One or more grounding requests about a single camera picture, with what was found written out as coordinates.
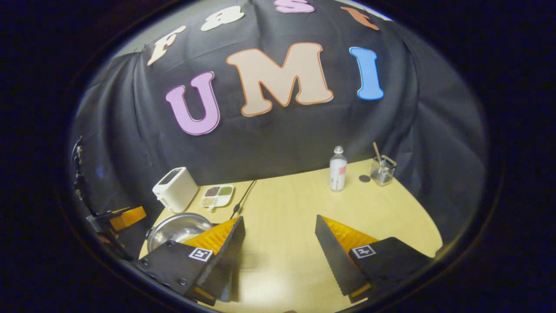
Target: power cord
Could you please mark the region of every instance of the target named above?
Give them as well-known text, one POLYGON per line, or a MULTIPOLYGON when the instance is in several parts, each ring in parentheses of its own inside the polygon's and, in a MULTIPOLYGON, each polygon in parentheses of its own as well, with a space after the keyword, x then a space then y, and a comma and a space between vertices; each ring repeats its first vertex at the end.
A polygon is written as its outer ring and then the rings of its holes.
POLYGON ((249 187, 247 187, 247 190, 245 191, 243 197, 241 197, 241 200, 236 204, 236 206, 234 207, 234 211, 232 212, 232 216, 230 216, 230 219, 232 219, 232 217, 234 217, 234 214, 236 214, 236 212, 238 212, 240 210, 240 204, 243 201, 243 199, 245 198, 245 196, 247 195, 247 193, 249 192, 249 189, 251 189, 251 186, 253 186, 253 184, 256 182, 257 180, 253 180, 251 182, 251 184, 249 185, 249 187))

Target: wooden table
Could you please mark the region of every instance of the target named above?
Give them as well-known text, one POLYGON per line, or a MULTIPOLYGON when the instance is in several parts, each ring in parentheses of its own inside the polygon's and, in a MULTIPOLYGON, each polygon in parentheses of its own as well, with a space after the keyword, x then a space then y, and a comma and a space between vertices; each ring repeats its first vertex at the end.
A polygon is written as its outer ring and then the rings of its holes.
MULTIPOLYGON (((305 313, 352 306, 342 296, 315 236, 317 214, 379 240, 397 237, 434 257, 442 239, 419 202, 395 179, 384 187, 359 181, 359 175, 370 172, 371 162, 349 163, 345 188, 337 193, 328 187, 328 168, 258 180, 241 211, 246 235, 233 284, 238 302, 217 301, 211 308, 228 313, 305 313)), ((228 220, 250 182, 232 184, 236 190, 228 206, 214 213, 200 206, 208 185, 200 187, 186 212, 201 214, 212 223, 228 220)), ((155 225, 172 214, 163 210, 155 225)), ((146 254, 145 242, 140 257, 146 254)))

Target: water bottle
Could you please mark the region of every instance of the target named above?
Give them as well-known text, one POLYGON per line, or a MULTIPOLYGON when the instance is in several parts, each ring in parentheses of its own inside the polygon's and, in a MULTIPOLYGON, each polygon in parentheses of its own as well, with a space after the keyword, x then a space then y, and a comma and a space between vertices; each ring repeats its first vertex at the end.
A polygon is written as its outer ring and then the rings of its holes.
POLYGON ((346 181, 346 167, 348 164, 342 146, 334 148, 335 155, 330 159, 330 189, 340 191, 344 188, 346 181))

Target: foam letter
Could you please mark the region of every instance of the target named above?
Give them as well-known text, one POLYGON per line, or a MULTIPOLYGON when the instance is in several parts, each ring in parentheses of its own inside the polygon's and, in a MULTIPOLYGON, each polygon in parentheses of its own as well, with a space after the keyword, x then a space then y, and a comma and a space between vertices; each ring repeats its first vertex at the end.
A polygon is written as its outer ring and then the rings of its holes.
POLYGON ((206 23, 201 26, 202 31, 209 31, 216 28, 222 24, 228 24, 235 22, 242 18, 245 14, 241 12, 240 6, 233 6, 220 10, 213 15, 207 17, 206 23))
POLYGON ((197 136, 210 133, 220 121, 220 110, 211 85, 213 78, 213 72, 205 72, 191 80, 191 86, 197 88, 205 107, 205 117, 201 120, 194 120, 189 114, 187 104, 183 98, 185 94, 184 86, 178 86, 166 94, 166 101, 172 106, 177 123, 183 131, 190 135, 197 136))
POLYGON ((276 9, 282 13, 309 13, 313 12, 315 8, 305 0, 276 0, 276 9))
POLYGON ((241 113, 254 116, 272 109, 272 102, 262 97, 261 85, 282 106, 287 106, 299 82, 299 93, 295 98, 300 104, 323 103, 332 100, 334 94, 326 87, 320 65, 322 47, 318 43, 300 42, 291 45, 284 65, 280 67, 259 49, 236 52, 226 62, 235 65, 240 74, 245 95, 241 113))
POLYGON ((176 34, 181 33, 184 29, 185 26, 182 26, 155 42, 155 48, 152 50, 152 56, 151 59, 147 62, 147 66, 153 64, 154 62, 156 62, 156 60, 166 54, 166 49, 164 49, 164 47, 173 44, 173 41, 176 40, 177 37, 176 34))
POLYGON ((376 31, 379 30, 377 25, 371 24, 369 23, 369 21, 367 21, 367 19, 369 19, 367 15, 364 15, 363 13, 357 11, 354 8, 346 8, 346 7, 341 7, 341 8, 348 11, 351 14, 351 16, 353 16, 353 18, 359 23, 365 25, 366 27, 372 28, 376 31))
POLYGON ((359 75, 361 75, 361 89, 357 96, 363 100, 376 100, 384 96, 379 86, 379 75, 376 71, 376 53, 371 50, 351 47, 349 52, 357 58, 359 75))

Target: beige letter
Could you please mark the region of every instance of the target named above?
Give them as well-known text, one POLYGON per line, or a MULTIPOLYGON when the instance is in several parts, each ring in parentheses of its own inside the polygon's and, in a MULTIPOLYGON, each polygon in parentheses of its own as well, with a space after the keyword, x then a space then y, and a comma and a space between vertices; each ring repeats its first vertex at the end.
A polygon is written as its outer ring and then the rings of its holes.
POLYGON ((282 67, 259 49, 243 50, 229 56, 226 63, 236 66, 244 90, 245 105, 241 113, 254 116, 272 109, 272 102, 262 97, 261 85, 282 106, 290 102, 296 80, 299 82, 299 93, 295 97, 298 103, 315 104, 332 100, 334 94, 326 87, 320 65, 321 51, 318 43, 295 43, 287 52, 282 67))
POLYGON ((151 59, 147 62, 147 66, 153 64, 154 62, 156 62, 156 60, 166 54, 166 49, 164 49, 164 47, 171 45, 173 41, 176 40, 176 34, 181 33, 184 29, 185 26, 182 26, 155 42, 155 48, 152 50, 152 56, 151 59))
POLYGON ((222 24, 235 22, 238 19, 242 18, 244 15, 245 14, 241 12, 240 6, 225 8, 207 17, 207 22, 204 23, 203 26, 201 26, 201 30, 206 32, 222 24))

